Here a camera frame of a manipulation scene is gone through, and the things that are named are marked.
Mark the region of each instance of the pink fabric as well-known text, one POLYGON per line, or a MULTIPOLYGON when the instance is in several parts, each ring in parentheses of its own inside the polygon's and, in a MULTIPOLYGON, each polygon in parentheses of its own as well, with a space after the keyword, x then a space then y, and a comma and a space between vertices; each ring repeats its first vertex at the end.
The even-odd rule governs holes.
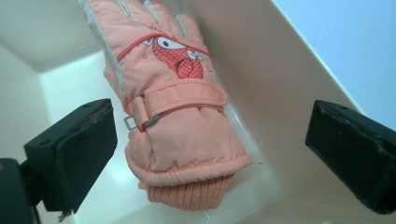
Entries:
POLYGON ((138 124, 125 155, 140 187, 232 176, 251 164, 223 112, 227 97, 192 16, 179 15, 182 33, 155 1, 80 3, 105 49, 105 76, 138 124), (154 116, 161 118, 145 125, 154 116))
POLYGON ((216 208, 221 202, 233 176, 192 182, 174 187, 148 187, 148 199, 191 211, 216 208))

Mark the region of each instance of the metal buckle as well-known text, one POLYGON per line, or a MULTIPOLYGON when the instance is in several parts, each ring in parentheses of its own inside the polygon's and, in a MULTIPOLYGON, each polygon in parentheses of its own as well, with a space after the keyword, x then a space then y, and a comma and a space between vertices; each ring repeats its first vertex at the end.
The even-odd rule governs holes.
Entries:
MULTIPOLYGON (((161 118, 160 115, 156 115, 156 116, 152 117, 151 119, 149 119, 148 121, 143 123, 143 127, 150 127, 150 126, 154 125, 155 123, 158 122, 158 120, 160 120, 160 118, 161 118)), ((138 128, 136 120, 134 119, 134 127, 131 127, 131 124, 128 121, 129 119, 134 119, 134 115, 130 115, 124 119, 124 123, 125 123, 127 129, 129 131, 132 131, 132 130, 138 128)))

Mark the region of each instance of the children's glove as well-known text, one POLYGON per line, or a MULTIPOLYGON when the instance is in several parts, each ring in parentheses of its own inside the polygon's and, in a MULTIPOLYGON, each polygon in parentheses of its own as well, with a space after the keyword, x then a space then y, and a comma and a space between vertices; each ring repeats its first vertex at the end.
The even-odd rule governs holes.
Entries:
POLYGON ((105 76, 133 118, 125 155, 152 202, 211 209, 251 164, 223 112, 224 90, 194 19, 162 4, 80 0, 105 76))

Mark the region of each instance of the knitted cuff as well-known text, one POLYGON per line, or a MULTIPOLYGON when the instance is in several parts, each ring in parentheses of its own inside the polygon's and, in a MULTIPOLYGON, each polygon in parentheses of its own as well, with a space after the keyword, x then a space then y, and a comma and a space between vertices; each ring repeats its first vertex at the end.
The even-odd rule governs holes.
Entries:
POLYGON ((206 210, 219 206, 233 175, 171 187, 148 186, 148 199, 185 210, 206 210))

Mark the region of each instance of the wrist strap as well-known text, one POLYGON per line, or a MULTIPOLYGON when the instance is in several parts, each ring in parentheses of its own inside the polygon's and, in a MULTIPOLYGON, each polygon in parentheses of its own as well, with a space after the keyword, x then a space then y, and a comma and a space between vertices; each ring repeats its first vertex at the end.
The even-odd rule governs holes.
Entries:
POLYGON ((155 124, 163 114, 186 107, 212 107, 219 111, 227 104, 224 90, 213 82, 202 79, 181 79, 164 82, 148 88, 130 103, 132 115, 125 119, 128 129, 141 132, 155 124), (127 119, 134 118, 131 128, 127 119))

